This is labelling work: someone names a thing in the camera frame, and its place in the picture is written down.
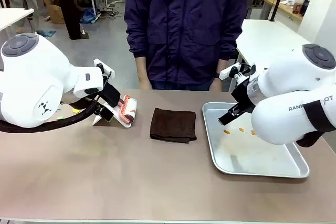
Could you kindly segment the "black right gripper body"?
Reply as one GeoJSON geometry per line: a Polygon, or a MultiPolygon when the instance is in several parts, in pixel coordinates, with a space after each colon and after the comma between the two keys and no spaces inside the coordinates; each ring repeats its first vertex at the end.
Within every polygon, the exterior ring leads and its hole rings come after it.
{"type": "Polygon", "coordinates": [[[249,79],[244,80],[240,83],[232,92],[233,98],[236,100],[237,104],[231,108],[233,114],[243,114],[245,112],[252,113],[255,105],[251,102],[247,94],[247,86],[249,84],[249,79]]]}

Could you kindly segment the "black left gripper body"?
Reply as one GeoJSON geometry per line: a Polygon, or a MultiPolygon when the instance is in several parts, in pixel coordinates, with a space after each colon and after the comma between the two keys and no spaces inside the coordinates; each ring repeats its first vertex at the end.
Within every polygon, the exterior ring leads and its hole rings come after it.
{"type": "Polygon", "coordinates": [[[110,105],[112,108],[116,107],[120,101],[120,92],[111,84],[105,84],[100,96],[110,105]]]}

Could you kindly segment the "person's left hand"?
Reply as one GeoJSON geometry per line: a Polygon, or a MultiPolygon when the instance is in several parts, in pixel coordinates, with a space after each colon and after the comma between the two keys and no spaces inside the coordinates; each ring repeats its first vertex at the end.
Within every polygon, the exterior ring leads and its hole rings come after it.
{"type": "Polygon", "coordinates": [[[219,78],[214,78],[209,87],[210,92],[222,92],[222,81],[219,78]]]}

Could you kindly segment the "person's right hand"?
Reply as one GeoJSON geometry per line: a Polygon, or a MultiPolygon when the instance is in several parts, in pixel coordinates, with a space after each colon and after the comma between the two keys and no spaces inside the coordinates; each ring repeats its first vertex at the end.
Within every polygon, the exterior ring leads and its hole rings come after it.
{"type": "Polygon", "coordinates": [[[139,88],[141,90],[152,90],[152,85],[151,85],[147,75],[138,76],[138,80],[139,80],[139,88]]]}

